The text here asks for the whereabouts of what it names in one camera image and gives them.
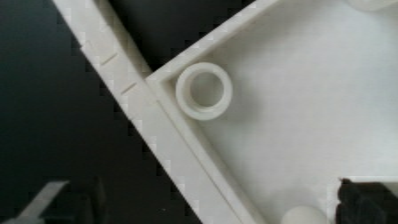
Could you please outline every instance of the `hole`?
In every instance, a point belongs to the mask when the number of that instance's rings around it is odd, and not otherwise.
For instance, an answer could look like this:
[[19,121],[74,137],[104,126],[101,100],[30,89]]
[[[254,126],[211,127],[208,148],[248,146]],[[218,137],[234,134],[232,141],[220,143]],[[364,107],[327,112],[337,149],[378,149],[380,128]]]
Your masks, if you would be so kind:
[[190,94],[200,106],[209,107],[218,103],[224,94],[224,86],[218,77],[211,73],[204,73],[193,78]]

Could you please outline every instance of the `white plastic surface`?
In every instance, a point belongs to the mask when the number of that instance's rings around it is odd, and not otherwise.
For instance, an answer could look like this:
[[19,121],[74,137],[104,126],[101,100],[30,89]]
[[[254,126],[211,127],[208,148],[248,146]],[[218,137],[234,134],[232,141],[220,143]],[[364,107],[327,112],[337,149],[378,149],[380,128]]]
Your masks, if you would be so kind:
[[[192,97],[192,84],[195,78],[206,74],[216,76],[224,87],[220,100],[211,106],[202,106]],[[222,115],[232,99],[232,83],[220,66],[211,63],[197,63],[184,69],[183,74],[177,77],[176,98],[179,107],[195,120],[211,120]]]
[[255,210],[243,206],[245,202],[234,197],[234,194],[243,195],[239,189],[227,183],[218,188],[209,170],[192,152],[184,135],[176,129],[144,80],[151,71],[108,2],[53,2],[81,44],[85,57],[202,223],[263,224]]
[[[339,178],[398,177],[398,8],[364,13],[346,1],[284,0],[250,25],[231,23],[154,71],[151,88],[193,152],[216,151],[268,223],[302,204],[332,220]],[[231,39],[225,27],[243,28]],[[172,80],[197,62],[227,71],[234,97],[224,115],[195,124]],[[211,156],[199,159],[213,170]]]
[[328,220],[316,208],[300,206],[286,212],[280,224],[328,224]]
[[[277,2],[248,5],[151,74],[117,19],[106,23],[112,11],[55,0],[204,224],[261,224],[261,216],[277,224],[303,204],[332,220],[339,177],[398,179],[398,9]],[[234,85],[211,121],[184,115],[176,99],[174,80],[197,62],[220,65]]]
[[364,11],[375,11],[398,2],[398,0],[348,0],[353,7]]

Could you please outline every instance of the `white plastic part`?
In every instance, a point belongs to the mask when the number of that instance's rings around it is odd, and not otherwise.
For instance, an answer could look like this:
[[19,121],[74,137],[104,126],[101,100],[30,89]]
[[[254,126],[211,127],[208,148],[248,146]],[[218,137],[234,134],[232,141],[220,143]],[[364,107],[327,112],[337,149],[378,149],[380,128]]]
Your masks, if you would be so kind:
[[[222,98],[213,106],[202,106],[193,100],[192,97],[192,84],[197,76],[211,74],[220,79],[224,94]],[[227,76],[227,73],[220,66],[211,63],[197,63],[193,64],[183,71],[183,74],[177,78],[176,84],[176,98],[179,107],[186,113],[186,115],[195,120],[211,120],[215,119],[222,113],[225,112],[231,99],[232,99],[232,83]]]
[[389,7],[398,0],[348,0],[353,7],[364,11],[375,11]]
[[[215,38],[225,40],[232,36],[241,25],[277,1],[263,0],[261,4],[252,4],[245,9],[247,12],[234,17],[238,20],[220,26],[213,40]],[[147,85],[145,76],[151,70],[108,2],[104,0],[53,0],[53,2],[81,44],[85,57],[200,222],[264,224],[215,151],[197,151],[197,140],[200,139],[200,144],[206,144],[200,132],[181,132],[177,127],[190,121],[176,123],[170,119],[174,116],[184,119],[186,116],[179,114],[181,111],[176,114],[165,111],[161,101],[167,102],[168,99],[158,95],[160,92],[152,91]],[[160,85],[161,89],[168,88],[156,77],[151,79],[151,85]]]
[[[296,204],[332,218],[337,178],[398,177],[394,9],[257,0],[151,73],[106,2],[55,4],[202,223],[277,223]],[[174,80],[199,61],[234,80],[211,122],[176,99]]]
[[328,224],[321,211],[307,206],[293,208],[282,217],[280,224]]

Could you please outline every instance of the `black background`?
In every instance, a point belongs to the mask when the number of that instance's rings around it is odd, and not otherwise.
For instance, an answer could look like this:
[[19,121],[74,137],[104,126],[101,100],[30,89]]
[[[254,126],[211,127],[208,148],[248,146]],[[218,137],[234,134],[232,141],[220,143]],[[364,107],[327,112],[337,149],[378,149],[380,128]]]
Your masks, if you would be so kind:
[[[112,0],[156,69],[238,0]],[[46,0],[0,1],[0,222],[48,180],[103,178],[110,223],[199,223]]]

